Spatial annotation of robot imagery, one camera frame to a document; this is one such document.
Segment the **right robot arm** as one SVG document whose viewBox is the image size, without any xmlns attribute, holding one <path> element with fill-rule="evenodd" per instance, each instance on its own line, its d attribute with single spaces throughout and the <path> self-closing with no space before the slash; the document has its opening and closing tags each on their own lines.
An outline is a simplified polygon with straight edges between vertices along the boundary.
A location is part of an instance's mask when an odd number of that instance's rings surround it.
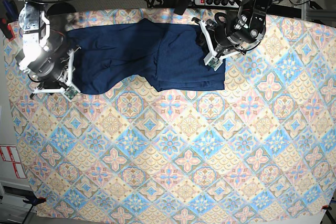
<svg viewBox="0 0 336 224">
<path fill-rule="evenodd" d="M 23 48 L 15 57 L 19 69 L 38 86 L 30 95 L 61 94 L 71 101 L 80 90 L 73 83 L 76 50 L 64 32 L 52 28 L 43 0 L 23 0 L 18 16 Z"/>
</svg>

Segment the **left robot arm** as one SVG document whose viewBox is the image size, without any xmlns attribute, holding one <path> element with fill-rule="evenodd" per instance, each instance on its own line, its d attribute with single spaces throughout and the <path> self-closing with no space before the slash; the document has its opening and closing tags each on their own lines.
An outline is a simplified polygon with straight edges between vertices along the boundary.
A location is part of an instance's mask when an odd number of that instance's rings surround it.
<svg viewBox="0 0 336 224">
<path fill-rule="evenodd" d="M 197 43 L 206 52 L 204 64 L 214 71 L 226 58 L 254 50 L 266 33 L 266 14 L 273 0 L 233 1 L 236 12 L 217 12 L 208 20 L 192 18 L 201 28 Z"/>
</svg>

